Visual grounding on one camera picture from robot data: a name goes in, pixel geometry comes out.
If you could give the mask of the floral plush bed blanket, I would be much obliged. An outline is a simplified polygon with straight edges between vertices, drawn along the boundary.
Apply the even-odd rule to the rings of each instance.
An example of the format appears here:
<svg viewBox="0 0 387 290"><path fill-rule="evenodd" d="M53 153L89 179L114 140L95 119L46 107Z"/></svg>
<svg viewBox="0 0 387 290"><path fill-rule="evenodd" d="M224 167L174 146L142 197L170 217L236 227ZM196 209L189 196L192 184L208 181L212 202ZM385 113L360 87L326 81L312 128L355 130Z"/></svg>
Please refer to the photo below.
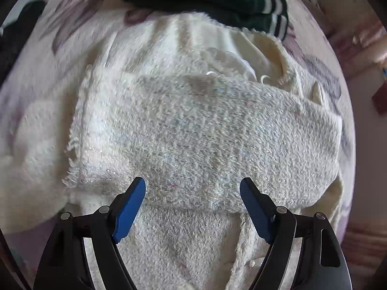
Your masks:
<svg viewBox="0 0 387 290"><path fill-rule="evenodd" d="M89 211L140 176L146 205L215 224L250 177L343 237L356 169L350 94L301 0L288 34L122 0L49 0L1 88L1 229Z"/></svg>

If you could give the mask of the black cloth at bed edge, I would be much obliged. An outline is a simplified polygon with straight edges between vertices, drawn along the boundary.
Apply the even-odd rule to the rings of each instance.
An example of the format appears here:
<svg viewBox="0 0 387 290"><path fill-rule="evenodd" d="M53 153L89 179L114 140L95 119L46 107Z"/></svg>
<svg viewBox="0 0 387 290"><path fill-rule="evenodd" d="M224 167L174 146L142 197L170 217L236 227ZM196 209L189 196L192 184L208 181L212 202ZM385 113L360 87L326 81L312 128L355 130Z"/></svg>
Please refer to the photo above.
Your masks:
<svg viewBox="0 0 387 290"><path fill-rule="evenodd" d="M15 64L45 6L46 2L43 0L29 2L23 7L17 20L4 28L1 35L1 84Z"/></svg>

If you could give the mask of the cream fuzzy knit sweater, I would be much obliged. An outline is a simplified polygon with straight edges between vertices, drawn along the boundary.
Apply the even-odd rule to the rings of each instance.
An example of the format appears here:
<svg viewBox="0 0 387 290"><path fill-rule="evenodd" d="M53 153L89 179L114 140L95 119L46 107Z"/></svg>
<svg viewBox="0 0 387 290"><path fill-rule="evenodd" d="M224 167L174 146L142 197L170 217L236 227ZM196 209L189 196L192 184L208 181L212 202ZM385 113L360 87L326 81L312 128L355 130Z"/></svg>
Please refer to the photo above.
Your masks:
<svg viewBox="0 0 387 290"><path fill-rule="evenodd" d="M267 35L196 13L39 22L1 90L1 228L93 212L142 177L118 245L135 284L243 289L268 247L240 181L336 223L341 136L321 81Z"/></svg>

